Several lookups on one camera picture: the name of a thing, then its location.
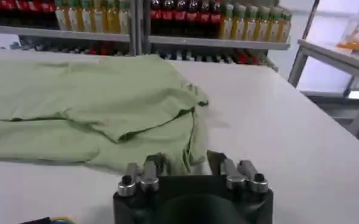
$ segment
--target green bottle cap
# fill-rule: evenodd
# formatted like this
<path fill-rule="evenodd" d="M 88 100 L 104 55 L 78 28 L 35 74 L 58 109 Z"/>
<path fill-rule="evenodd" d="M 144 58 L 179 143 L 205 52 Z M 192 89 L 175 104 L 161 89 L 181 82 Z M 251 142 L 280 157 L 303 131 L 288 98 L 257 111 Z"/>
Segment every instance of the green bottle cap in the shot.
<path fill-rule="evenodd" d="M 114 8 L 114 0 L 107 0 L 107 8 L 112 9 Z"/>
<path fill-rule="evenodd" d="M 245 14 L 246 14 L 246 7 L 241 5 L 239 7 L 239 18 L 244 19 Z"/>
<path fill-rule="evenodd" d="M 90 8 L 91 7 L 91 1 L 90 0 L 82 0 L 82 7 L 83 8 Z"/>
<path fill-rule="evenodd" d="M 232 11 L 233 11 L 233 5 L 227 4 L 226 5 L 226 17 L 227 18 L 232 18 Z"/>
<path fill-rule="evenodd" d="M 257 17 L 257 14 L 258 14 L 258 7 L 251 6 L 250 18 L 255 19 Z"/>
<path fill-rule="evenodd" d="M 63 5 L 63 1 L 62 0 L 55 0 L 55 5 L 57 7 L 61 7 Z"/>
<path fill-rule="evenodd" d="M 68 0 L 68 4 L 72 8 L 76 8 L 78 5 L 77 0 Z"/>

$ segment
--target white wall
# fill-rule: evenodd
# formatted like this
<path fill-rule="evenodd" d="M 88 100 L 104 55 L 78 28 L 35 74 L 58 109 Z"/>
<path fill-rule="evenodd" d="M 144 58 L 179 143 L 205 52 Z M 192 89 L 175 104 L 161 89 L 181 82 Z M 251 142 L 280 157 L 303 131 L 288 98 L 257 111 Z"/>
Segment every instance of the white wall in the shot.
<path fill-rule="evenodd" d="M 314 0 L 297 1 L 281 0 L 280 4 L 293 10 L 291 31 L 291 48 L 286 52 L 270 51 L 270 58 L 280 68 L 281 75 L 288 78 L 296 52 L 297 39 L 302 37 L 308 15 L 295 15 L 294 10 L 310 11 Z M 359 11 L 359 0 L 320 0 L 318 12 L 312 23 L 307 39 L 336 44 L 343 34 L 350 15 Z M 329 65 L 309 58 L 302 74 L 298 88 L 303 91 L 317 91 L 325 93 L 342 93 L 349 83 L 350 75 Z"/>

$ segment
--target shelf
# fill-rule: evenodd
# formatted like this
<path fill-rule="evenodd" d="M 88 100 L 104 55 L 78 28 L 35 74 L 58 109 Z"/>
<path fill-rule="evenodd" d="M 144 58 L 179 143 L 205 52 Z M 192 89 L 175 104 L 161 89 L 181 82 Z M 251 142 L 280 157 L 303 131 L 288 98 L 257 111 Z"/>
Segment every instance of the shelf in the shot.
<path fill-rule="evenodd" d="M 0 33 L 36 36 L 36 37 L 129 42 L 128 34 L 114 34 L 114 33 L 88 33 L 88 32 L 64 31 L 64 30 L 11 27 L 11 26 L 0 26 Z"/>
<path fill-rule="evenodd" d="M 148 40 L 150 43 L 154 44 L 192 45 L 205 47 L 229 47 L 267 50 L 287 50 L 290 47 L 290 39 L 288 39 L 286 43 L 272 43 L 242 40 L 149 36 Z"/>

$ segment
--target white shelf edge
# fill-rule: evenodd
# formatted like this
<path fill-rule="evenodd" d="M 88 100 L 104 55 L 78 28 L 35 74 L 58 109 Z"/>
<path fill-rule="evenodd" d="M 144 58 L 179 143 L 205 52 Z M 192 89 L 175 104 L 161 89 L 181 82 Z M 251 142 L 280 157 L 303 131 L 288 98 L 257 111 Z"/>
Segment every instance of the white shelf edge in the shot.
<path fill-rule="evenodd" d="M 286 43 L 257 42 L 243 40 L 223 40 L 189 37 L 164 37 L 149 36 L 148 40 L 154 44 L 173 44 L 173 45 L 192 45 L 205 47 L 231 47 L 247 49 L 268 49 L 268 50 L 287 50 L 290 47 L 290 38 Z"/>
<path fill-rule="evenodd" d="M 36 37 L 129 42 L 128 34 L 117 34 L 117 33 L 89 33 L 89 32 L 47 30 L 47 29 L 11 27 L 11 26 L 0 26 L 0 33 L 36 36 Z"/>

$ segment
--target orange juice bottle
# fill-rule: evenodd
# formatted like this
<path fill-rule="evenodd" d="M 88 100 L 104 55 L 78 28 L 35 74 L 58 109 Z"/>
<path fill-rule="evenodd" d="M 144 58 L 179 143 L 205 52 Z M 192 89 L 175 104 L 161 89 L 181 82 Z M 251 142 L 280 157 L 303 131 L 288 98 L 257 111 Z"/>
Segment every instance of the orange juice bottle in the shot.
<path fill-rule="evenodd" d="M 107 12 L 101 5 L 101 0 L 94 0 L 94 20 L 98 33 L 107 32 Z"/>
<path fill-rule="evenodd" d="M 68 8 L 62 0 L 56 0 L 56 18 L 59 23 L 60 30 L 71 30 L 71 24 L 68 17 Z"/>
<path fill-rule="evenodd" d="M 79 7 L 78 0 L 69 0 L 69 21 L 71 22 L 71 30 L 84 31 L 84 23 L 82 18 L 82 9 Z"/>
<path fill-rule="evenodd" d="M 91 0 L 82 0 L 82 7 L 84 31 L 95 32 L 94 11 L 91 5 Z"/>
<path fill-rule="evenodd" d="M 107 24 L 110 33 L 119 33 L 119 5 L 118 1 L 107 1 Z"/>

